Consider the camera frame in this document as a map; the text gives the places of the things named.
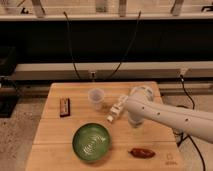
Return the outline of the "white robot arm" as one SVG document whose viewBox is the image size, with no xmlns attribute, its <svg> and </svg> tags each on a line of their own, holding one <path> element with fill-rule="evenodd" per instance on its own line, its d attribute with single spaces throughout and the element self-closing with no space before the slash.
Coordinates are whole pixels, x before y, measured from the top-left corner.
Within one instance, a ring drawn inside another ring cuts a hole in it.
<svg viewBox="0 0 213 171">
<path fill-rule="evenodd" d="M 125 108 L 133 124 L 146 118 L 213 144 L 213 113 L 157 103 L 148 86 L 134 87 Z"/>
</svg>

